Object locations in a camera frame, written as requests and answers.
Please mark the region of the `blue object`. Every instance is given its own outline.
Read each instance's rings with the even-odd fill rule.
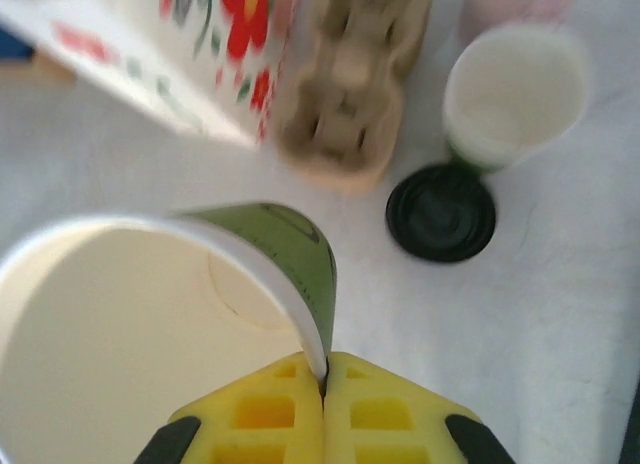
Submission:
[[[29,59],[33,49],[29,44],[12,36],[0,28],[0,60],[2,59]]]

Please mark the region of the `white table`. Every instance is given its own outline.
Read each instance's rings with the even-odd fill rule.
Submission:
[[[386,233],[395,184],[443,159],[425,64],[458,0],[438,0],[407,85],[384,183],[359,198],[311,187],[274,152],[168,134],[91,88],[0,87],[0,249],[54,218],[276,200],[326,232],[339,268],[335,348],[475,410],[519,464],[613,463],[640,369],[640,0],[582,0],[594,52],[586,119],[487,181],[494,239],[456,266],[418,262]]]

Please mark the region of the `paper cup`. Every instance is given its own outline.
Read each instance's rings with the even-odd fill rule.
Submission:
[[[483,34],[451,71],[444,127],[454,157],[482,171],[513,164],[582,116],[591,88],[581,42],[546,24]]]
[[[0,462],[133,462],[166,417],[304,350],[323,379],[336,267],[276,204],[49,227],[0,266]]]

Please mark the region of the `white paper cup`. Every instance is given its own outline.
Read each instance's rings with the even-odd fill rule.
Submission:
[[[131,463],[175,409],[277,359],[304,350],[324,378],[335,283],[322,233],[275,204],[44,229],[0,266],[0,462]]]
[[[454,155],[481,171],[540,150],[582,116],[590,94],[581,41],[546,24],[509,24],[476,39],[451,71],[444,128]]]

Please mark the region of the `black lid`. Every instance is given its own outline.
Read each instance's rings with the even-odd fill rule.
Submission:
[[[459,262],[489,244],[496,208],[470,170],[441,164],[419,170],[393,190],[387,226],[409,254],[434,262]]]

